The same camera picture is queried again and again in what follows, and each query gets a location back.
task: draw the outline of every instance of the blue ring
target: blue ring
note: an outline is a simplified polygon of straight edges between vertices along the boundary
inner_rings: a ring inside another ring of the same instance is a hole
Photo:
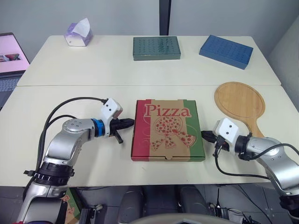
[[[102,136],[102,127],[104,126],[103,122],[100,122],[99,120],[95,119],[95,118],[92,118],[92,120],[97,124],[98,126],[98,131],[99,131],[99,134],[97,137],[99,136]]]

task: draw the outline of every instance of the cardboard box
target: cardboard box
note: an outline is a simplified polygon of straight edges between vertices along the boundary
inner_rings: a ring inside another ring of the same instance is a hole
[[[76,190],[68,188],[62,200],[67,202],[67,211],[64,224],[78,223],[82,205]]]
[[[195,100],[138,100],[131,158],[134,161],[203,161]]]

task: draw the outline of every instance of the green stripe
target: green stripe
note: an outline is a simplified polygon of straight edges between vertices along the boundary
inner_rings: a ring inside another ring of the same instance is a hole
[[[190,118],[186,118],[187,133],[196,136],[196,142],[190,147],[190,161],[203,161],[205,159],[205,151],[202,144],[200,126],[195,100],[183,100],[184,107],[188,108],[191,114]]]

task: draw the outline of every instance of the red stripe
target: red stripe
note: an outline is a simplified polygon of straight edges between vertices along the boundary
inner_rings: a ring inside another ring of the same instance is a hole
[[[150,117],[143,117],[146,112],[145,104],[151,104],[151,99],[137,101],[132,149],[134,161],[148,161],[150,155]]]

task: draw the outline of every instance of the laptop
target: laptop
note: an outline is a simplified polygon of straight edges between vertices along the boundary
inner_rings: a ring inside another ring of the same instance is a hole
[[[13,33],[0,34],[0,109],[29,66]]]

